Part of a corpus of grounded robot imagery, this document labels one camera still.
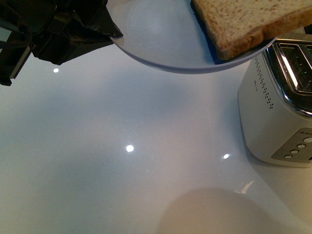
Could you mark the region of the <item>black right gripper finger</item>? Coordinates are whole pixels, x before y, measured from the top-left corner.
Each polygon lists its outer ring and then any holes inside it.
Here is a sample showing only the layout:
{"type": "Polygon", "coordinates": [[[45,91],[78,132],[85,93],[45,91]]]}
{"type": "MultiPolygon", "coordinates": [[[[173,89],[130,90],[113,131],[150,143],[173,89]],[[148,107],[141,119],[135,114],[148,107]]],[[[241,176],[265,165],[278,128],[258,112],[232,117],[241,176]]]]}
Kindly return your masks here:
{"type": "Polygon", "coordinates": [[[226,61],[225,60],[221,60],[218,55],[217,55],[217,51],[216,51],[216,47],[214,46],[212,40],[209,37],[208,31],[206,29],[206,24],[204,22],[204,20],[202,19],[202,16],[198,13],[194,2],[191,1],[190,6],[192,8],[192,11],[196,17],[196,20],[201,28],[201,31],[203,32],[205,39],[206,39],[206,44],[209,48],[212,60],[214,61],[214,64],[224,64],[226,61]]]}

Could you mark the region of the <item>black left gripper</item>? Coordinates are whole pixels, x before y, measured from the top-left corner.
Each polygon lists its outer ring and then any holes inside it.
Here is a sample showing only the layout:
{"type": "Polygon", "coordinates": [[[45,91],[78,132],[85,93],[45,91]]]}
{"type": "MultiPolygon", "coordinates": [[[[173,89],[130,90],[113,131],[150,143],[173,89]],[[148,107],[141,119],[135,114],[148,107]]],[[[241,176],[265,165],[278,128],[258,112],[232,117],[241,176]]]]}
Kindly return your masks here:
{"type": "Polygon", "coordinates": [[[111,45],[123,36],[106,0],[2,0],[0,83],[10,86],[30,54],[56,65],[111,45]]]}

